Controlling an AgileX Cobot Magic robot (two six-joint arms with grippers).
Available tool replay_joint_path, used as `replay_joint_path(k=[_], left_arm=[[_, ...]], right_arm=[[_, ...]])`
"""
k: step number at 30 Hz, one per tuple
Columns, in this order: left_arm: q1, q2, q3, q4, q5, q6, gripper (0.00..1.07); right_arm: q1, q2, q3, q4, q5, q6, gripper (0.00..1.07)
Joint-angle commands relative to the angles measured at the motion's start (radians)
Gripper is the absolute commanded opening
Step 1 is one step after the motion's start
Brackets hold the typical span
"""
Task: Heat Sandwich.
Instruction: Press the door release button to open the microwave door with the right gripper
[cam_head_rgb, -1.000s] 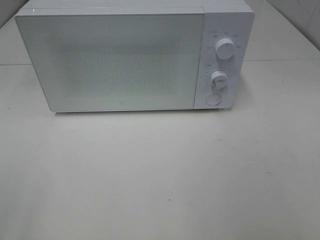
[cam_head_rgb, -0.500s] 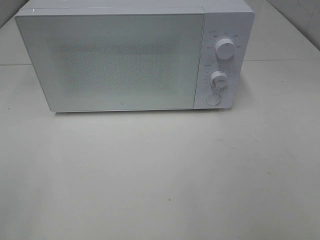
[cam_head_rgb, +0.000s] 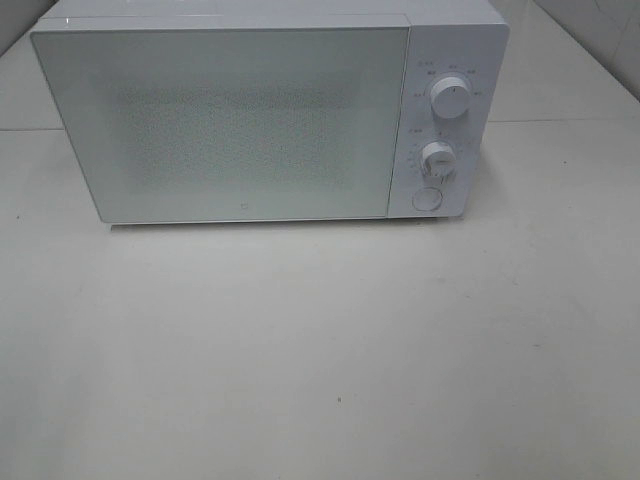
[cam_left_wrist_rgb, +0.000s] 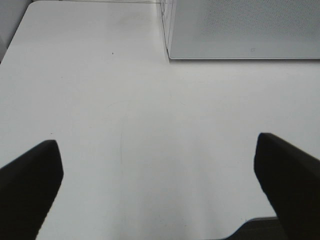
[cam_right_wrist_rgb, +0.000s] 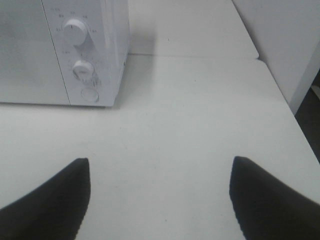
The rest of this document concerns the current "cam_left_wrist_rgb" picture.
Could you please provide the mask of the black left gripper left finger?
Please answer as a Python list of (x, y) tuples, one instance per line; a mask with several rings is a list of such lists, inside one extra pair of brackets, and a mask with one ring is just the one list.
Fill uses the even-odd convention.
[(64, 176), (58, 143), (34, 146), (0, 169), (0, 238), (34, 240)]

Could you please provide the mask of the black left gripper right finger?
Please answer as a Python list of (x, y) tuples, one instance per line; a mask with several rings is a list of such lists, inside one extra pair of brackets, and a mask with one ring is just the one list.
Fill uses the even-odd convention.
[(254, 173), (288, 239), (318, 240), (320, 161), (272, 133), (260, 133)]

